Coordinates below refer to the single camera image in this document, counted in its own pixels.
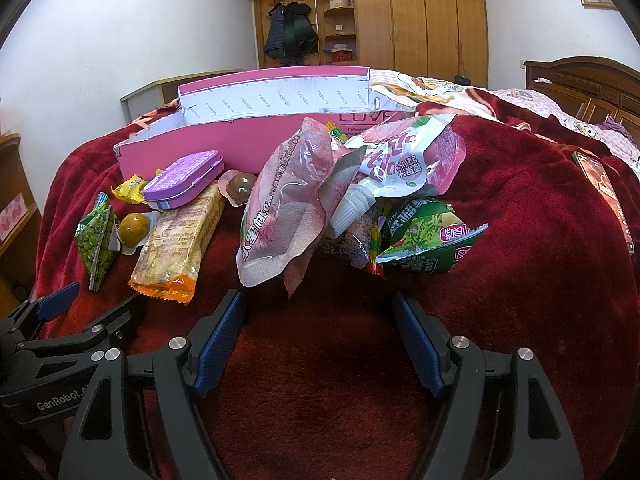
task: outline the pink box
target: pink box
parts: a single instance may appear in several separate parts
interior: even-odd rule
[[[15,197],[9,205],[0,212],[0,242],[6,238],[18,225],[20,219],[27,214],[27,206],[24,203],[22,193]]]
[[[114,146],[124,180],[150,180],[156,169],[209,150],[228,169],[258,174],[305,117],[352,136],[405,111],[370,91],[369,69],[359,66],[254,70],[187,83],[178,93],[178,112]]]

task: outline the green snack bag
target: green snack bag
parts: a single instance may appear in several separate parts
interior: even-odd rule
[[[376,262],[429,274],[449,272],[489,227],[472,230],[454,213],[430,198],[403,202],[385,223],[383,238],[390,245]]]
[[[120,221],[113,213],[109,197],[98,194],[94,208],[76,228],[76,244],[82,262],[89,272],[89,290],[97,292],[116,255],[117,235]]]

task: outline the red fleece blanket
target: red fleece blanket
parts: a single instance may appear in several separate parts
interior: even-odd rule
[[[597,479],[625,429],[638,353],[640,186],[606,146],[484,94],[505,123],[580,146],[605,164],[638,248],[629,257],[620,225],[570,160],[572,148],[473,116],[452,124],[466,161],[443,199],[470,227],[489,229],[448,274],[387,267],[382,280],[316,255],[288,300],[279,279],[246,290],[248,317],[217,390],[199,403],[234,480],[401,480],[427,442],[438,402],[425,395],[388,307],[408,288],[453,334],[483,349],[534,350],[574,430],[587,479]],[[161,110],[158,115],[173,109]],[[37,292],[75,280],[81,293],[50,335],[79,332],[132,293],[136,263],[121,256],[98,294],[73,242],[99,191],[121,182],[112,146],[129,125],[75,150],[53,181],[38,247]],[[142,211],[111,200],[119,218]],[[151,300],[130,352],[185,335],[227,289],[241,288],[235,255],[241,211],[228,206],[188,306]],[[148,413],[163,477],[175,478],[159,421]]]

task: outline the purple tin box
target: purple tin box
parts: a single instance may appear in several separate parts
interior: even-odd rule
[[[193,153],[176,160],[151,180],[142,195],[151,209],[172,209],[196,198],[222,171],[217,150]]]

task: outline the wooden headboard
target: wooden headboard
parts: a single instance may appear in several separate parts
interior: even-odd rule
[[[592,124],[610,115],[640,144],[640,72],[606,57],[526,61],[527,89],[551,97],[566,113]],[[538,78],[553,84],[536,83]]]

